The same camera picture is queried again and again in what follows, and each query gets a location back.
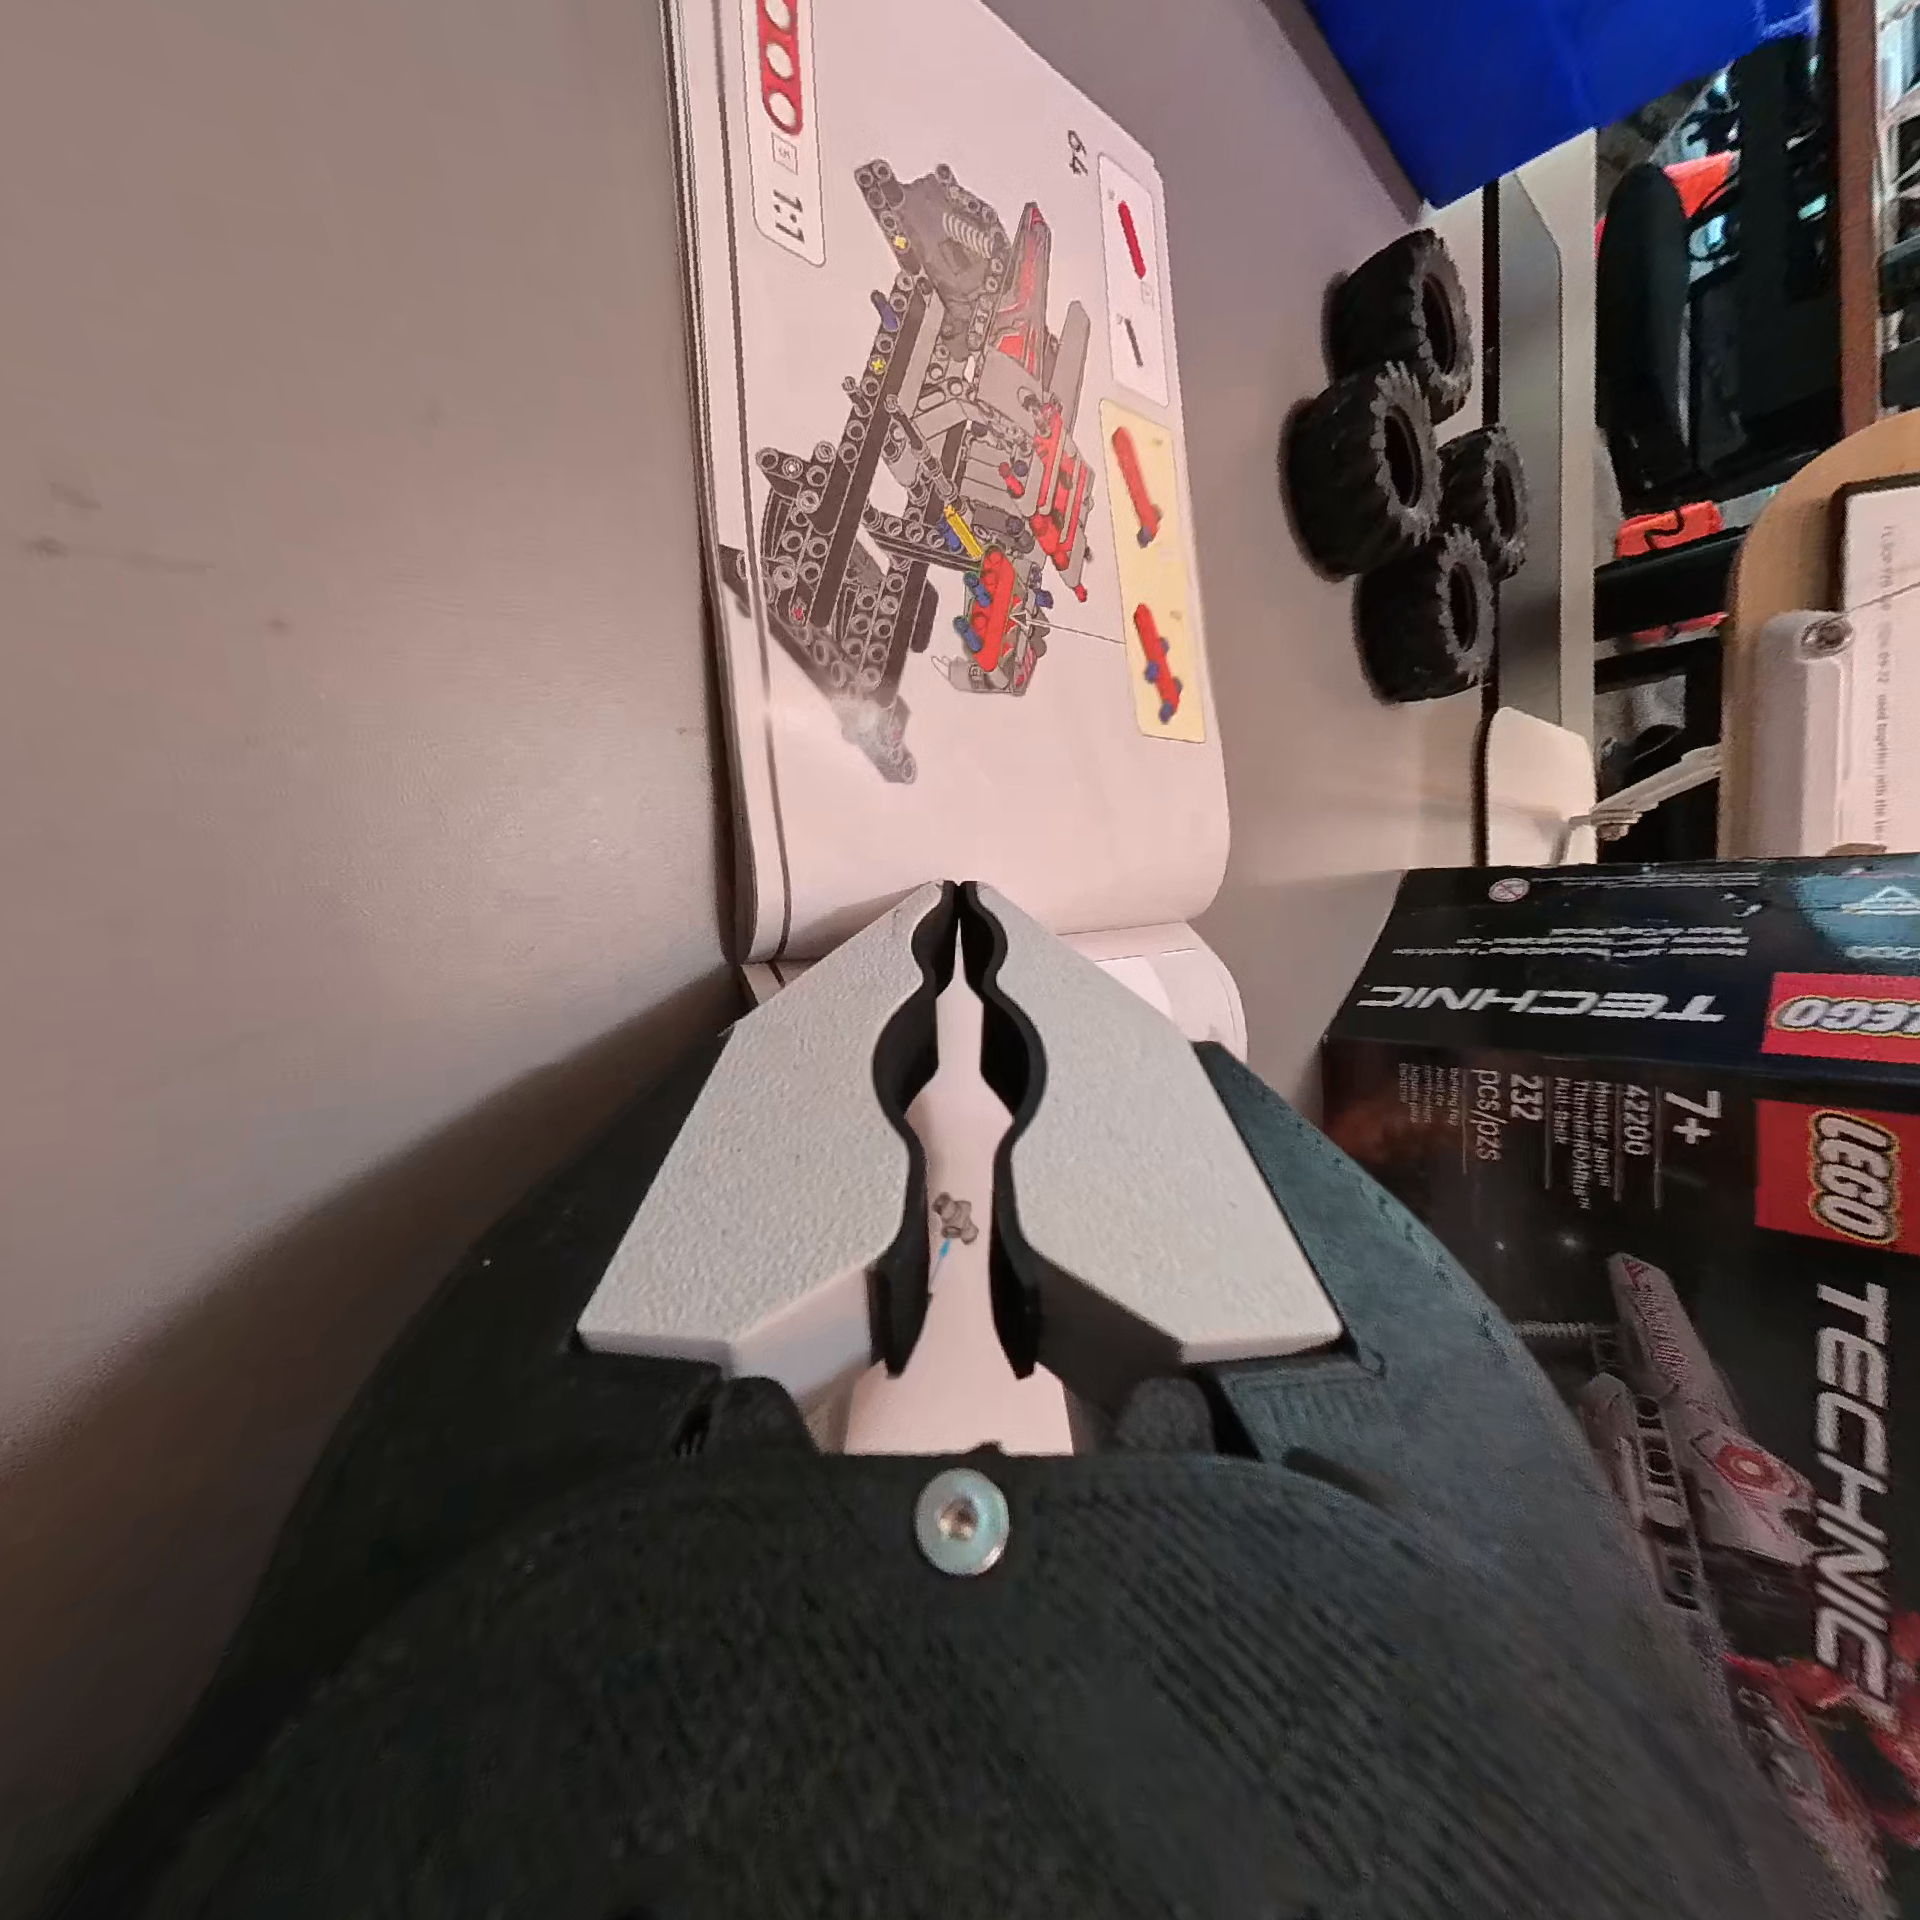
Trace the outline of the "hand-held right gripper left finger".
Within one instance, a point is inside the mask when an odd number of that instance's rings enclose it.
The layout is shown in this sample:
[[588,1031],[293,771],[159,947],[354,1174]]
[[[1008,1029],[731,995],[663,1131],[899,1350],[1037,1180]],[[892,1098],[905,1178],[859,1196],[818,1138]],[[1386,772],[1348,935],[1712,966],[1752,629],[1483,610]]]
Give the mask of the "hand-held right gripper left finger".
[[739,1021],[578,1320],[726,1379],[900,1377],[931,1308],[929,1157],[959,887],[931,883]]

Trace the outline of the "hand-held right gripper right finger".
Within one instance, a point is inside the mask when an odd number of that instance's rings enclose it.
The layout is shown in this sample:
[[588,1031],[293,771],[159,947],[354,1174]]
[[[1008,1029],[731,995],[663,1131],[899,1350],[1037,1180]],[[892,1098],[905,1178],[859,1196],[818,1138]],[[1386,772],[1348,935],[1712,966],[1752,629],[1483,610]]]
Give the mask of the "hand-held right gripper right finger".
[[997,889],[960,887],[992,1152],[989,1290],[1019,1379],[1161,1381],[1342,1342],[1202,1050]]

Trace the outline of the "blue plastic bin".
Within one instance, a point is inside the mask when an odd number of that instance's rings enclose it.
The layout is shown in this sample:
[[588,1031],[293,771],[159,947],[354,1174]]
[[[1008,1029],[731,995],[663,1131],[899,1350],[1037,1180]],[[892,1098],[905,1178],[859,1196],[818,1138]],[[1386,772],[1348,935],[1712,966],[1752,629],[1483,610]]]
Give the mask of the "blue plastic bin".
[[1309,3],[1421,200],[1445,209],[1770,43],[1815,3]]

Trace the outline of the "black building set box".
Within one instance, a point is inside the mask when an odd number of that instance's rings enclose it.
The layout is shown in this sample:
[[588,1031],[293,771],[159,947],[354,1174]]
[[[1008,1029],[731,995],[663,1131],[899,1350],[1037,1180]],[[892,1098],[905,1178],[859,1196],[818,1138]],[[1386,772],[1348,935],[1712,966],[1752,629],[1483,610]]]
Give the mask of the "black building set box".
[[1917,1916],[1917,1037],[1917,856],[1853,853],[1411,871],[1320,1049],[1865,1916]]

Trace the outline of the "black office chair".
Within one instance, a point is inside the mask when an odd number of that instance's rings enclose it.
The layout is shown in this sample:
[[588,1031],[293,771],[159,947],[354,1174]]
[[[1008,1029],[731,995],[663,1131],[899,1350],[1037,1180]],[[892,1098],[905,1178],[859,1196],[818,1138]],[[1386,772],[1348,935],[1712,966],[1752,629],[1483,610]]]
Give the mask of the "black office chair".
[[1838,246],[1824,196],[1734,178],[1690,210],[1632,166],[1596,229],[1596,428],[1624,514],[1780,485],[1842,439]]

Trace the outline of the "white paper sheet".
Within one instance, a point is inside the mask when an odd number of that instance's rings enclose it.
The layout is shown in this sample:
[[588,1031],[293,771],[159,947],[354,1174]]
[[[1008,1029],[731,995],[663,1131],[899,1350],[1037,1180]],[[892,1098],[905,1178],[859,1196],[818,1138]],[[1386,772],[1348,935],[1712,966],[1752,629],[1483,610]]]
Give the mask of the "white paper sheet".
[[1837,596],[1850,629],[1842,841],[1919,853],[1919,475],[1840,488]]

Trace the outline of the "grey desk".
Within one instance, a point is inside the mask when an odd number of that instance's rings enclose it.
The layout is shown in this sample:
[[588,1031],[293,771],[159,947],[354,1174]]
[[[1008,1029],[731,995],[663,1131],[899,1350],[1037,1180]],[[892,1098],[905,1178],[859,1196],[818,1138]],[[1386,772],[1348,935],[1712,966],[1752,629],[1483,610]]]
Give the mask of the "grey desk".
[[4,1916],[728,1023],[661,4],[4,4]]

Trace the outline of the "building instruction booklet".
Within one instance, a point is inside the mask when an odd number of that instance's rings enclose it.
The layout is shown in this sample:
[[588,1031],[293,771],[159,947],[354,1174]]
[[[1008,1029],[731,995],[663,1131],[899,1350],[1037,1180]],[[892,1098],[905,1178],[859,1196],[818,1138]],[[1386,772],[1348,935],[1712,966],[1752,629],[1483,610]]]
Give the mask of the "building instruction booklet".
[[[978,883],[1245,1052],[1193,918],[1230,853],[1162,240],[1140,143],[985,4],[669,4],[700,518],[751,973]],[[768,1379],[836,1450],[1226,1454],[1222,1369],[1019,1377],[1008,1116],[959,932],[900,1374]]]

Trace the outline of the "white plastic bracket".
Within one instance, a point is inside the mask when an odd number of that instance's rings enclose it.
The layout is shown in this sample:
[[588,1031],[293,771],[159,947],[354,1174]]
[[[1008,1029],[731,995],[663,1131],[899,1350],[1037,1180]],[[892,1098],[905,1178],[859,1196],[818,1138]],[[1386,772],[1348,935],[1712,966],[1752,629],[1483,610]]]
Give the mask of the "white plastic bracket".
[[1722,725],[1722,851],[1733,856],[1887,853],[1842,838],[1853,629],[1842,613],[1795,610],[1741,647]]

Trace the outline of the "round wooden board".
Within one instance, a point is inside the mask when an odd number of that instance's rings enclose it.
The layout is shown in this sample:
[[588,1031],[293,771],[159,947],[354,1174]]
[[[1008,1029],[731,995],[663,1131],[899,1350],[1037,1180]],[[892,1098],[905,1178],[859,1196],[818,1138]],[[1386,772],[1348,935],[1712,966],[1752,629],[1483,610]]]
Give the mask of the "round wooden board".
[[[1784,613],[1840,613],[1837,587],[1837,495],[1853,485],[1904,472],[1919,475],[1919,416],[1915,410],[1891,415],[1837,447],[1820,452],[1773,496],[1746,530],[1734,564],[1731,614],[1725,633],[1722,725],[1737,693],[1742,644],[1768,620]],[[1721,796],[1718,853],[1729,858],[1721,838],[1721,800],[1726,751],[1721,725]],[[1846,853],[1801,856],[1850,860],[1863,869],[1871,858],[1903,863],[1917,873],[1915,855]]]

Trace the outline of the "white metal stand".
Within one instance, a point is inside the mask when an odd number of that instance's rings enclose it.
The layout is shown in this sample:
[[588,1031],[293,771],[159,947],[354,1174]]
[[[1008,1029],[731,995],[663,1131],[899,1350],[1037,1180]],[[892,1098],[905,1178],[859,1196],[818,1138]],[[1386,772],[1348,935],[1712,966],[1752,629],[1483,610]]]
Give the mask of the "white metal stand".
[[1477,860],[1590,860],[1596,800],[1594,157],[1584,138],[1483,195],[1483,412],[1519,449],[1526,558],[1499,590],[1477,742]]

